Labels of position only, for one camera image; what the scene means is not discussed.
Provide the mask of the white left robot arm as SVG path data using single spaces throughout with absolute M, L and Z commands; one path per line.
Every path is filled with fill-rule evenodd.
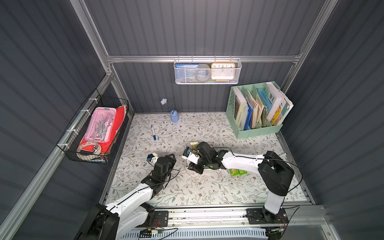
M 155 208 L 148 201 L 172 179 L 176 162 L 174 154 L 159 157 L 154 169 L 134 190 L 115 202 L 92 207 L 74 239 L 116 240 L 137 226 L 151 225 Z

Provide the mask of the green cookie packet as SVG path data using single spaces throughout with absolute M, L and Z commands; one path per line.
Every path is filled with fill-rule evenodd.
M 232 177 L 239 176 L 240 172 L 237 169 L 230 169 L 230 174 Z
M 239 174 L 242 176 L 242 175 L 246 175 L 248 172 L 247 171 L 244 171 L 244 170 L 239 170 Z

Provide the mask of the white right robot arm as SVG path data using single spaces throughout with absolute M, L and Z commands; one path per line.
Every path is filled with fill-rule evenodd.
M 259 174 L 267 189 L 264 206 L 253 217 L 265 223 L 284 223 L 285 210 L 282 205 L 289 192 L 295 171 L 289 163 L 273 151 L 263 155 L 235 154 L 230 148 L 213 148 L 200 142 L 193 149 L 189 146 L 183 152 L 188 170 L 203 174 L 205 170 L 241 170 Z

